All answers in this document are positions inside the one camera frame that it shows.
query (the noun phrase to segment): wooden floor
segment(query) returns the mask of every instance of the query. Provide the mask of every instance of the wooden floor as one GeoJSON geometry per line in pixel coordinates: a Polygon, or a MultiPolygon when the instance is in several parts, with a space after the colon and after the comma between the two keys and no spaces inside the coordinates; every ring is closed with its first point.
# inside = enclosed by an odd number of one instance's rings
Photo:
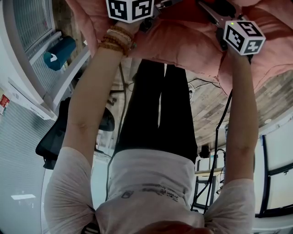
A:
{"type": "MultiPolygon", "coordinates": [[[[78,30],[75,23],[73,13],[64,0],[53,0],[54,18],[57,30],[61,30],[63,35],[68,35],[76,40],[77,48],[71,55],[74,59],[82,50],[83,36],[78,30]]],[[[139,61],[125,59],[123,62],[123,71],[127,83],[131,83],[131,78],[136,72],[139,61]]],[[[196,77],[195,74],[187,72],[188,80],[196,77]]],[[[192,85],[197,87],[204,84],[202,81],[194,81],[192,85]]],[[[127,101],[131,96],[131,86],[127,89],[127,101]]],[[[119,72],[113,89],[122,89],[119,72]]],[[[117,94],[113,96],[117,98],[114,106],[107,105],[113,113],[116,120],[116,128],[112,138],[116,139],[118,124],[123,109],[124,96],[117,94]]],[[[198,144],[198,150],[201,146],[208,144],[211,149],[214,148],[215,129],[222,116],[227,102],[227,96],[219,88],[213,85],[206,85],[196,89],[191,103],[195,137],[198,144]]],[[[286,72],[277,77],[270,78],[264,86],[256,93],[256,101],[259,114],[259,126],[262,127],[268,119],[275,119],[280,114],[293,106],[293,71],[286,72]]],[[[229,110],[224,121],[229,119],[229,110]]],[[[218,146],[224,145],[225,131],[219,130],[218,146]]]]}

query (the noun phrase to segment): white t-shirt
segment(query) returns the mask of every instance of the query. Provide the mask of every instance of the white t-shirt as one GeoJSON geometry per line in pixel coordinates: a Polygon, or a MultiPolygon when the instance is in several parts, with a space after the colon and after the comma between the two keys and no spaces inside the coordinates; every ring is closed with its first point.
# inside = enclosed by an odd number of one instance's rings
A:
{"type": "Polygon", "coordinates": [[[181,221],[214,234],[248,234],[255,215],[252,180],[226,184],[205,215],[190,211],[194,164],[156,150],[116,154],[110,168],[109,199],[95,211],[91,167],[72,148],[62,148],[47,187],[45,215],[51,234],[80,234],[97,220],[101,234],[133,234],[158,221],[181,221]]]}

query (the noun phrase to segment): blue object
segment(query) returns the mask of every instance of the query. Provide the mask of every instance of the blue object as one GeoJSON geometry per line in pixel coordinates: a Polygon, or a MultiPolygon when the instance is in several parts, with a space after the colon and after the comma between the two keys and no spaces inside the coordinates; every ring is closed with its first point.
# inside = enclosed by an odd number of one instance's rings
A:
{"type": "Polygon", "coordinates": [[[44,54],[44,62],[52,70],[58,71],[75,48],[75,40],[71,37],[65,37],[44,54]]]}

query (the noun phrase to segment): person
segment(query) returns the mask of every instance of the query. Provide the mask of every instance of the person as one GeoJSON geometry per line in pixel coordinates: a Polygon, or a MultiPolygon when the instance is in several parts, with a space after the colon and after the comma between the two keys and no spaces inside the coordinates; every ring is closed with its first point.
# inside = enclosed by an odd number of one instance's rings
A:
{"type": "Polygon", "coordinates": [[[138,28],[139,22],[110,28],[74,90],[63,146],[45,194],[50,233],[251,233],[257,108],[248,59],[233,49],[228,52],[233,98],[225,183],[207,212],[190,210],[197,145],[185,70],[168,65],[164,76],[164,64],[147,60],[135,76],[110,166],[108,199],[94,210],[90,180],[99,123],[138,28]]]}

